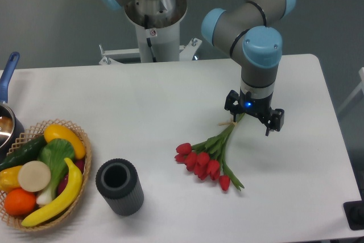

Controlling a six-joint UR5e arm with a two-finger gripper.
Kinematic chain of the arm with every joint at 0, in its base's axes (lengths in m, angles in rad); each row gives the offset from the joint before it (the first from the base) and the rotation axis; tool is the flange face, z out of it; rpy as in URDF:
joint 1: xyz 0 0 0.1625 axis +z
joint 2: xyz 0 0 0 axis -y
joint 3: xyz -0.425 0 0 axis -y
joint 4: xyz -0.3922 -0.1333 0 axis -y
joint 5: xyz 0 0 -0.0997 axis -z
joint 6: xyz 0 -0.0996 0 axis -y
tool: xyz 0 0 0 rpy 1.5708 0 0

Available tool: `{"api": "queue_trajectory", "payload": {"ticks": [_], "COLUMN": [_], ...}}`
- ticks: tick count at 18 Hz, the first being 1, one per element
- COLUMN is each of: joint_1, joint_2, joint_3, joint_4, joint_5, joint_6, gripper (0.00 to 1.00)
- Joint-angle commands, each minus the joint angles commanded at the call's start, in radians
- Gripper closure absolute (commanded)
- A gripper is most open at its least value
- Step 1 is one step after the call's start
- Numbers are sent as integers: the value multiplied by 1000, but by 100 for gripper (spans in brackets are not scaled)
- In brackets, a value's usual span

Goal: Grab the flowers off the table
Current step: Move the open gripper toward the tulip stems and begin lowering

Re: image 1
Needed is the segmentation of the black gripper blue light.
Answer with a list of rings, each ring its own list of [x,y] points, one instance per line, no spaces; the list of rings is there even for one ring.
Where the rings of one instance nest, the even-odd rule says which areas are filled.
[[[271,100],[273,93],[265,98],[252,98],[242,91],[239,94],[231,90],[225,99],[224,109],[233,116],[233,122],[237,121],[237,115],[246,113],[259,118],[265,125],[265,136],[269,136],[272,131],[280,131],[284,125],[284,110],[272,109]]]

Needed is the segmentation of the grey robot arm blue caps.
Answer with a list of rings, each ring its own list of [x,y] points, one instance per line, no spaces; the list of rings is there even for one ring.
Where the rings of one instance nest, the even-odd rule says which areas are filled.
[[[112,10],[124,9],[135,26],[144,63],[180,60],[180,22],[187,0],[102,0]],[[244,0],[234,11],[213,9],[201,24],[204,39],[241,66],[241,85],[231,91],[225,109],[260,120],[267,132],[280,131],[284,111],[271,107],[282,58],[282,37],[272,24],[289,14],[296,0]]]

